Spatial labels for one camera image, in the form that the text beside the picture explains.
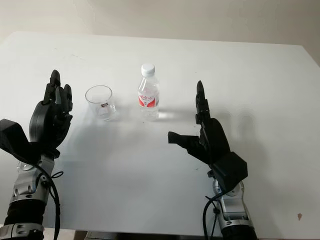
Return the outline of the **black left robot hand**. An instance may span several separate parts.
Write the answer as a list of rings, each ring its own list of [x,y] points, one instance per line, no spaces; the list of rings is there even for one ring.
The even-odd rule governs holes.
[[[69,131],[72,108],[72,89],[68,84],[61,87],[60,73],[55,69],[46,85],[44,98],[36,105],[29,123],[30,143],[41,155],[53,159],[60,156],[57,147]]]

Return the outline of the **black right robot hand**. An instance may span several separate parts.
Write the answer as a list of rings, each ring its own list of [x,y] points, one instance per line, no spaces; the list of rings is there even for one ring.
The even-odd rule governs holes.
[[[195,106],[195,122],[200,125],[200,136],[180,135],[169,131],[168,142],[186,149],[189,155],[212,168],[215,162],[231,150],[222,125],[210,115],[208,100],[201,81],[198,81],[196,86]]]

